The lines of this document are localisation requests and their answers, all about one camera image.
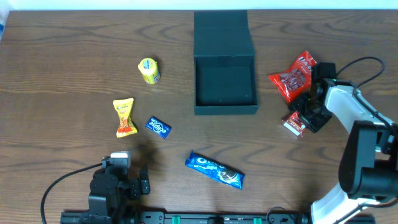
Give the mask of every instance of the blue packet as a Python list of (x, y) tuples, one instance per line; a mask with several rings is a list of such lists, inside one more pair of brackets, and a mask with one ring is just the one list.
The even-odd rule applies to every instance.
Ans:
[(231, 170), (221, 164), (209, 161), (193, 151), (185, 161), (185, 165), (191, 169), (201, 172), (217, 182), (227, 184), (237, 189), (243, 189), (244, 174)]
[(150, 129), (164, 139), (166, 139), (166, 137), (172, 131), (172, 128), (169, 125), (161, 122), (161, 120), (155, 118), (154, 116), (150, 117), (145, 125), (145, 128)]

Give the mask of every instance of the yellow can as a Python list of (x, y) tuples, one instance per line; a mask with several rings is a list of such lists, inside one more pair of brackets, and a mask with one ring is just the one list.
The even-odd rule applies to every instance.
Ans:
[(138, 69), (142, 73), (142, 77), (148, 84), (155, 84), (160, 79), (159, 69), (154, 59), (144, 58), (138, 65)]

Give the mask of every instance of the red package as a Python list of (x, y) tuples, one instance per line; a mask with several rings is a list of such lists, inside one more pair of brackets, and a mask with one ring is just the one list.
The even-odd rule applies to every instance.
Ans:
[(294, 112), (286, 121), (284, 121), (284, 126), (296, 136), (303, 136), (303, 132), (306, 128), (305, 124), (299, 118), (298, 111)]
[(270, 75), (269, 79), (278, 87), (286, 102), (290, 103), (311, 87), (312, 67), (316, 64), (310, 53), (305, 51), (287, 71)]

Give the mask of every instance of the cardboard box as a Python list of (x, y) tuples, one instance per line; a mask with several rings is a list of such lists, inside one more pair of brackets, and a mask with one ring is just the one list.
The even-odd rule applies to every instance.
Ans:
[(255, 114), (254, 47), (247, 11), (195, 12), (195, 114)]

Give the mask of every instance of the wooden table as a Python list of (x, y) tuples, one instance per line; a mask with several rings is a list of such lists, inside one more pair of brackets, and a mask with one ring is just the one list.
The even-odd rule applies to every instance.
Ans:
[[(383, 58), (383, 76), (363, 87), (368, 101), (398, 120), (397, 11), (250, 11), (256, 48), (259, 110), (247, 116), (195, 116), (193, 12), (58, 11), (10, 13), (0, 44), (0, 223), (40, 223), (40, 200), (61, 175), (130, 150), (137, 169), (149, 163), (152, 192), (143, 204), (170, 212), (305, 210), (338, 181), (348, 134), (333, 118), (297, 139), (268, 75), (304, 50), (340, 68), (359, 57)], [(148, 85), (137, 69), (158, 61), (162, 78)], [(376, 62), (353, 66), (356, 83)], [(113, 100), (134, 97), (139, 133), (116, 138)], [(144, 126), (151, 115), (173, 130), (166, 140)], [(244, 190), (212, 181), (184, 165), (194, 150), (241, 169)], [(49, 223), (64, 209), (87, 209), (91, 176), (74, 175), (50, 192)], [(395, 223), (396, 208), (367, 210)]]

